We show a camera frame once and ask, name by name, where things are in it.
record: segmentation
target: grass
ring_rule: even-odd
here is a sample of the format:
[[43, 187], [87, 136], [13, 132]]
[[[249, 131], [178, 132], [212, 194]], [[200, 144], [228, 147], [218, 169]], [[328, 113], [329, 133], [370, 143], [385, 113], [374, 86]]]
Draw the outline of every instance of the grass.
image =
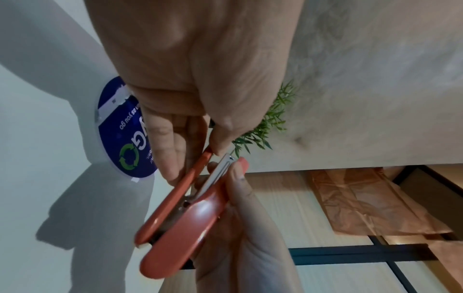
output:
[[248, 153], [251, 153], [248, 147], [249, 144], [255, 144], [263, 150], [265, 150], [266, 147], [272, 149], [267, 141], [269, 138], [268, 134], [273, 129], [277, 129], [278, 131], [286, 130], [284, 127], [286, 121], [282, 120], [280, 117], [285, 112], [286, 105], [293, 101], [295, 95], [295, 88], [292, 82], [281, 85], [275, 101], [270, 106], [267, 113], [265, 113], [260, 124], [233, 141], [236, 157], [240, 157], [240, 151], [243, 148], [246, 149]]

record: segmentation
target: brown paper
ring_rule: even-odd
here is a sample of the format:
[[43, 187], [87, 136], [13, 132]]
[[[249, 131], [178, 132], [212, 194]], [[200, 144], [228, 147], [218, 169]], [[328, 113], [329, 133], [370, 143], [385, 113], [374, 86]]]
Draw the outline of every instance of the brown paper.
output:
[[463, 241], [436, 241], [429, 249], [463, 288]]
[[334, 231], [377, 236], [451, 232], [388, 180], [382, 168], [309, 173], [314, 192]]

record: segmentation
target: green arrow logo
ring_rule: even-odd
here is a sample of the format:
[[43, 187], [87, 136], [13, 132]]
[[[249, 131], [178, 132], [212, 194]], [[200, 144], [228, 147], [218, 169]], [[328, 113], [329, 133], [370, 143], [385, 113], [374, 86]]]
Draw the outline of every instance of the green arrow logo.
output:
[[[134, 160], [134, 163], [131, 164], [131, 165], [128, 164], [125, 161], [125, 158], [124, 158], [125, 151], [127, 151], [127, 150], [131, 150], [131, 151], [133, 151], [135, 153], [135, 160]], [[140, 159], [140, 155], [138, 154], [138, 149], [132, 143], [128, 143], [128, 144], [124, 145], [121, 148], [121, 151], [119, 152], [119, 163], [126, 170], [135, 169], [135, 167], [138, 165], [139, 159]]]

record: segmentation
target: blue sticker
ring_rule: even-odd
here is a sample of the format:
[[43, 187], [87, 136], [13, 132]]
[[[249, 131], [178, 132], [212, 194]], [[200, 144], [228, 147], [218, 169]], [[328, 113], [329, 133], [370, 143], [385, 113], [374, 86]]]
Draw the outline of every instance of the blue sticker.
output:
[[98, 132], [113, 164], [130, 177], [144, 178], [157, 168], [140, 105], [129, 95], [119, 76], [106, 84], [98, 101]]

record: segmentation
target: human hand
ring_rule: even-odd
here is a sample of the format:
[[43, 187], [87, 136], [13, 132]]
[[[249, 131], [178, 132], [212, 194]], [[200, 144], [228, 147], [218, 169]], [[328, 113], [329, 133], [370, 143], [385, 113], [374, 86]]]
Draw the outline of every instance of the human hand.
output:
[[[212, 172], [216, 166], [207, 168]], [[232, 164], [225, 176], [230, 204], [191, 258], [198, 293], [302, 292], [288, 248], [241, 165]]]
[[303, 0], [85, 0], [140, 102], [154, 163], [171, 184], [209, 145], [222, 154], [276, 98]]

